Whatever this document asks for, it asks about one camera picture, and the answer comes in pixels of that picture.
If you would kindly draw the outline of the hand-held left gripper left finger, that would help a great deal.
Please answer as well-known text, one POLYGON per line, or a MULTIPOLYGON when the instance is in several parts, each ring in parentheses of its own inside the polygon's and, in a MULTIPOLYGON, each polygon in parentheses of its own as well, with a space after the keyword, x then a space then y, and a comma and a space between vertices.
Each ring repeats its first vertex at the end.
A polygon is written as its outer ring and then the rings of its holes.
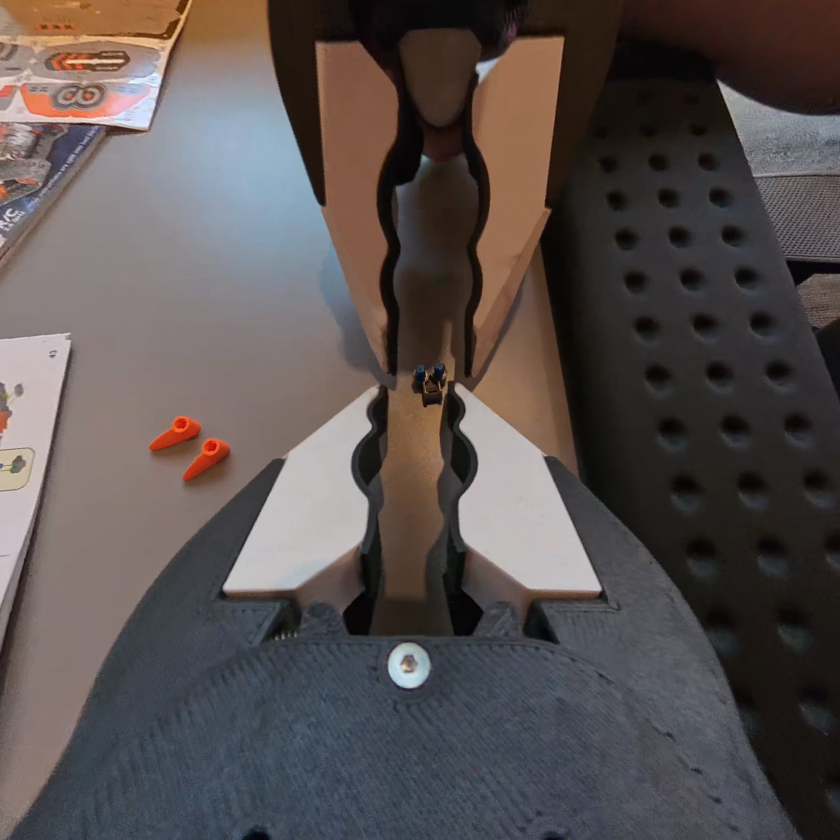
POLYGON ((234 598, 287 599, 344 613, 372 609, 382 580, 375 478, 389 392, 373 386, 281 460, 280 472, 223 585, 234 598))

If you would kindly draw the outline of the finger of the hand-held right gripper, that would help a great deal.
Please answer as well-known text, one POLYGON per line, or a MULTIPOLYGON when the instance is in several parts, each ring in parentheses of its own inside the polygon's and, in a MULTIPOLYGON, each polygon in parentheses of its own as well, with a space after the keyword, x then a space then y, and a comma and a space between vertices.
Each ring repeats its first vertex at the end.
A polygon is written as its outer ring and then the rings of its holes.
POLYGON ((384 70, 355 41, 315 43, 324 199, 346 285, 374 357, 396 373, 400 245, 393 215, 401 122, 411 102, 401 70, 384 70))
POLYGON ((470 110, 479 188, 474 295, 464 373, 491 356, 549 217, 547 186, 564 54, 562 35, 516 39, 481 62, 470 110))

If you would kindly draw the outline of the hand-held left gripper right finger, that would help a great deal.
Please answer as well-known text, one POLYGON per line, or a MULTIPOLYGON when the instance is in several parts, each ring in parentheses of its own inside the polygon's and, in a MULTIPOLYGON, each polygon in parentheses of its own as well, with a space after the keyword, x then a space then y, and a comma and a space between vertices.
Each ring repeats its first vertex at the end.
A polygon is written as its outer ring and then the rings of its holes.
POLYGON ((504 602, 520 617, 535 601, 590 601, 602 583, 547 456, 464 385, 445 402, 451 468, 444 586, 456 610, 504 602))

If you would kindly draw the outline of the person's right forearm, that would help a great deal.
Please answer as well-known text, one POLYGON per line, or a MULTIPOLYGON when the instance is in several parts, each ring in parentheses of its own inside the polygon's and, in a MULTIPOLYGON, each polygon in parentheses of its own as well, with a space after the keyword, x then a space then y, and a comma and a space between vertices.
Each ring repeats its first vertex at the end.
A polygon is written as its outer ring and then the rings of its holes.
POLYGON ((838 1, 627 1, 621 34, 696 52, 765 106, 839 113, 838 1))

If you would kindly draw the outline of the grey desk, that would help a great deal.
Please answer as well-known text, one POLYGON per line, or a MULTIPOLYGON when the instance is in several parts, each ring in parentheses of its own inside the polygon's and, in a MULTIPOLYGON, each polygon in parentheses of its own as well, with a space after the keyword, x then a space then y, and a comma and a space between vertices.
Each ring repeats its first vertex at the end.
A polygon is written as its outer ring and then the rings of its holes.
POLYGON ((271 62, 265 2, 195 2, 148 133, 116 133, 2 269, 2 337, 71 334, 2 657, 2 837, 193 534, 379 374, 271 62), (188 416, 193 440, 149 444, 188 416), (206 438, 230 455, 190 482, 206 438))

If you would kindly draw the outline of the person's right hand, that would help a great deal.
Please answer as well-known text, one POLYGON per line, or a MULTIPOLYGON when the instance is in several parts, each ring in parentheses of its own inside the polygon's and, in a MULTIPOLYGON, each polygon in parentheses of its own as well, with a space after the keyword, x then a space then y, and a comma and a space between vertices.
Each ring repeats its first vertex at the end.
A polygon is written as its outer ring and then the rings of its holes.
POLYGON ((439 164, 451 161, 463 152, 463 129, 459 122, 445 127, 423 124, 423 156, 439 164))

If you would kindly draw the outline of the orange cone brick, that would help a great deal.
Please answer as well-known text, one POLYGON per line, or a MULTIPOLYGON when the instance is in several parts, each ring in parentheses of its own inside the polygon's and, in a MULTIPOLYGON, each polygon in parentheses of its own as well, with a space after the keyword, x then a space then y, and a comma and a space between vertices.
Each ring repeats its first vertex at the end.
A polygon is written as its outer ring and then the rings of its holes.
POLYGON ((159 452, 195 439, 202 432, 202 425, 189 416, 177 416, 171 426, 150 444, 150 452, 159 452))
POLYGON ((183 482, 190 482, 211 468, 219 465, 230 455, 230 446, 225 441, 208 437, 203 441, 201 450, 183 473, 183 482))

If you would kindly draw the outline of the orange sticker sheet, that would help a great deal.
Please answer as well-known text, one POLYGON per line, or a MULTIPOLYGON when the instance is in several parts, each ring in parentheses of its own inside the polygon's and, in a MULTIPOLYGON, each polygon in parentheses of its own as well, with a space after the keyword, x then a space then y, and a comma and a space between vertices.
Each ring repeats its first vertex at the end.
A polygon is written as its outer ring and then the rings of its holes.
POLYGON ((2 1, 2 122, 148 131, 192 4, 2 1))

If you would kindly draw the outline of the black perforated chair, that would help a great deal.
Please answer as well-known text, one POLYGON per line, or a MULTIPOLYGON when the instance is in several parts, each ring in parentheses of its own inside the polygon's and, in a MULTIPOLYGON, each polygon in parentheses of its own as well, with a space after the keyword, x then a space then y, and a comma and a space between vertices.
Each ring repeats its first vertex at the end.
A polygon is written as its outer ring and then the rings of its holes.
POLYGON ((838 838, 838 397, 705 60, 616 48, 541 248, 584 482, 699 618, 799 834, 838 838))

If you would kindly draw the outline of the open white instruction booklet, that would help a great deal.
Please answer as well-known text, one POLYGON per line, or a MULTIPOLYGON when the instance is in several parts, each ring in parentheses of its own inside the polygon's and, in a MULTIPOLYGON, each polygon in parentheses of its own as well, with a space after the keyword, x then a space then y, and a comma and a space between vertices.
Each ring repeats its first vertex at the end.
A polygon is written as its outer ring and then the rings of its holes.
POLYGON ((1 638, 34 532, 67 377, 70 335, 1 341, 1 638))

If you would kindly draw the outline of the closed blue booklet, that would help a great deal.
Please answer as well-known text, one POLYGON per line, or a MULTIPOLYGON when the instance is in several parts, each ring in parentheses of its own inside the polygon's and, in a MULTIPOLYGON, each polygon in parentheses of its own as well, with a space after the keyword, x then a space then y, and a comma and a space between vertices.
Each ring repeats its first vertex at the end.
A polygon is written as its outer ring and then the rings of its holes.
POLYGON ((81 123, 1 125, 1 260, 82 171, 108 130, 81 123))

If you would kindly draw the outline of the grey mesh chair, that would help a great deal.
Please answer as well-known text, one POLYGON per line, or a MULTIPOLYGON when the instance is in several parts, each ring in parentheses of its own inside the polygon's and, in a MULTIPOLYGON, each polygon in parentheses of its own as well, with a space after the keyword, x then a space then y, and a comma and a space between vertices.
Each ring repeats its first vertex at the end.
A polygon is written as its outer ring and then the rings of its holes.
POLYGON ((755 177, 805 315, 814 331, 839 315, 839 174, 755 177))

